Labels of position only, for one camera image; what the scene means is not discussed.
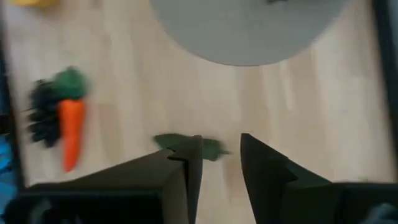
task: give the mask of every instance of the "round gray plate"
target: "round gray plate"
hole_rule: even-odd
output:
[[[150,0],[188,51],[227,65],[264,65],[307,47],[346,0]]]

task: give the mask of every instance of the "green object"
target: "green object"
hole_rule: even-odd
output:
[[[87,80],[75,67],[56,74],[53,87],[61,98],[78,100],[87,93]]]
[[[154,141],[160,149],[167,149],[188,139],[189,136],[182,134],[160,134],[154,137]],[[223,149],[223,144],[215,139],[203,139],[203,159],[217,161],[222,155],[230,154]]]

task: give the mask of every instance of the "wooden surface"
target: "wooden surface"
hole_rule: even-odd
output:
[[[351,0],[306,51],[261,67],[218,65],[186,52],[148,0],[64,0],[46,11],[5,4],[2,13],[28,185],[155,152],[151,136],[160,133],[217,138],[233,153],[204,161],[198,223],[254,223],[240,167],[242,132],[330,180],[394,180],[367,0]],[[64,174],[61,147],[32,144],[22,111],[33,81],[69,65],[89,76],[91,94],[83,154]]]

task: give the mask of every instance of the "yellow object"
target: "yellow object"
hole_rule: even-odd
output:
[[[18,6],[36,6],[46,7],[53,5],[57,0],[11,0],[13,4]]]

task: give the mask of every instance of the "orange carrot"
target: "orange carrot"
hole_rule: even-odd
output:
[[[58,104],[61,137],[63,139],[63,168],[71,171],[80,154],[81,132],[85,117],[85,102],[80,100],[62,100]]]

